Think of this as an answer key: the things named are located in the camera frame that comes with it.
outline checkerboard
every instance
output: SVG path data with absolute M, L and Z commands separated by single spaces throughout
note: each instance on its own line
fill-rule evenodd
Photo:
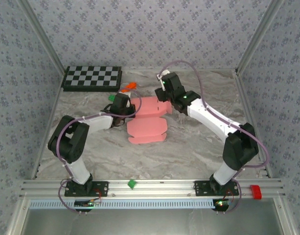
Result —
M 62 83 L 65 92 L 117 92 L 121 67 L 69 66 Z

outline red block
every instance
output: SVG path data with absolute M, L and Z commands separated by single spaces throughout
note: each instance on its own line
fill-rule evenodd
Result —
M 261 189 L 258 185 L 250 185 L 253 199 L 261 200 L 262 199 L 262 193 Z

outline green block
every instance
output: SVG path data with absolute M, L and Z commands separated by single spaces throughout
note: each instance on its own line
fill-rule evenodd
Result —
M 131 189 L 133 189 L 135 186 L 136 186 L 136 181 L 134 181 L 134 180 L 130 180 L 129 182 L 128 182 L 128 186 L 131 188 Z
M 112 94 L 112 95 L 109 96 L 109 101 L 114 102 L 114 99 L 115 99 L 115 95 L 114 94 Z

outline floral wallpaper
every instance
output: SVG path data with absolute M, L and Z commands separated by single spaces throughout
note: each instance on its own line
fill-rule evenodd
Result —
M 300 1 L 287 0 L 242 74 L 300 231 Z
M 15 0 L 0 0 L 0 235 L 29 179 L 60 76 Z
M 64 66 L 235 68 L 270 0 L 30 0 Z

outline marble surface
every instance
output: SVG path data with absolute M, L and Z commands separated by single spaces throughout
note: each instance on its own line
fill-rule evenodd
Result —
M 199 91 L 193 72 L 176 72 L 187 91 Z M 245 122 L 232 72 L 201 72 L 206 101 L 224 115 Z M 136 81 L 142 96 L 155 95 L 159 87 L 152 71 L 124 71 L 122 85 Z M 82 117 L 102 110 L 110 93 L 61 92 L 51 126 L 50 136 L 61 117 Z M 224 144 L 198 121 L 173 110 L 167 120 L 164 142 L 135 145 L 128 141 L 127 126 L 102 130 L 88 135 L 84 162 L 96 179 L 204 179 L 222 163 Z M 258 163 L 255 157 L 251 163 Z M 247 169 L 240 178 L 254 178 L 257 170 Z M 63 179 L 68 176 L 59 160 L 45 148 L 37 174 L 38 179 Z

